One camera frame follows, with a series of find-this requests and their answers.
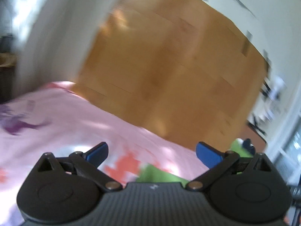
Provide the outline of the white wall charger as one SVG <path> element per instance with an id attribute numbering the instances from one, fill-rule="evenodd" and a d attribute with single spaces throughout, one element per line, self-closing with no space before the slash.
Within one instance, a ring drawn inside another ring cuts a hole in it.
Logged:
<path id="1" fill-rule="evenodd" d="M 262 94 L 263 107 L 258 117 L 262 122 L 272 121 L 276 113 L 279 111 L 279 104 L 282 92 L 286 89 L 286 84 L 280 76 L 275 76 L 271 81 L 264 82 Z"/>

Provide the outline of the navy green striped garment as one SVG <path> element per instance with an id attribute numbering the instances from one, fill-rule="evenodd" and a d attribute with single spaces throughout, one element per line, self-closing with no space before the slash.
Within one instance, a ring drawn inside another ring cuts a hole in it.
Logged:
<path id="1" fill-rule="evenodd" d="M 236 139 L 230 147 L 230 150 L 236 152 L 243 158 L 251 158 L 255 155 L 256 149 L 252 145 L 250 139 Z M 204 173 L 208 170 L 208 167 L 202 168 Z M 168 182 L 180 182 L 185 186 L 192 174 L 198 173 L 196 165 L 189 165 L 186 163 L 184 166 L 174 165 L 168 163 L 166 168 L 158 168 L 151 164 L 146 164 L 141 170 L 136 179 L 136 182 L 141 183 L 168 183 Z"/>

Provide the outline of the pink patterned bed sheet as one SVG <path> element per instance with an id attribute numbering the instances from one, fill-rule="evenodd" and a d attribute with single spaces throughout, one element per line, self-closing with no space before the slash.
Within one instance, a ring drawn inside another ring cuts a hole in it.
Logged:
<path id="1" fill-rule="evenodd" d="M 22 223 L 17 193 L 43 153 L 66 157 L 103 141 L 109 155 L 100 170 L 123 185 L 135 181 L 146 164 L 196 165 L 190 180 L 206 168 L 194 150 L 97 108 L 65 83 L 51 83 L 1 105 L 1 225 Z"/>

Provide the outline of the wooden headboard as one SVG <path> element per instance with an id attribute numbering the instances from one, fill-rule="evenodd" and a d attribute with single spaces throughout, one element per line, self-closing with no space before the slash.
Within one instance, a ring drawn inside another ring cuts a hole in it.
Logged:
<path id="1" fill-rule="evenodd" d="M 119 0 L 73 87 L 126 122 L 225 151 L 267 76 L 263 56 L 201 0 Z"/>

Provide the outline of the brown wooden side panel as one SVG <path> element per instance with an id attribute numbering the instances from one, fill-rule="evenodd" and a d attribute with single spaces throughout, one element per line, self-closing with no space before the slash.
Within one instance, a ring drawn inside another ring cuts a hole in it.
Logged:
<path id="1" fill-rule="evenodd" d="M 260 136 L 260 134 L 255 130 L 250 122 L 247 122 L 243 126 L 239 134 L 239 138 L 243 140 L 250 139 L 257 152 L 263 152 L 267 145 L 266 140 L 262 136 Z"/>

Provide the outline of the cluttered bedside table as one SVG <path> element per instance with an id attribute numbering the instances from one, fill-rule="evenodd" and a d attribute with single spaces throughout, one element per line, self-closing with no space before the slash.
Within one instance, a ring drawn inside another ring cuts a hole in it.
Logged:
<path id="1" fill-rule="evenodd" d="M 1 104 L 11 99 L 17 56 L 11 52 L 12 34 L 1 37 Z"/>

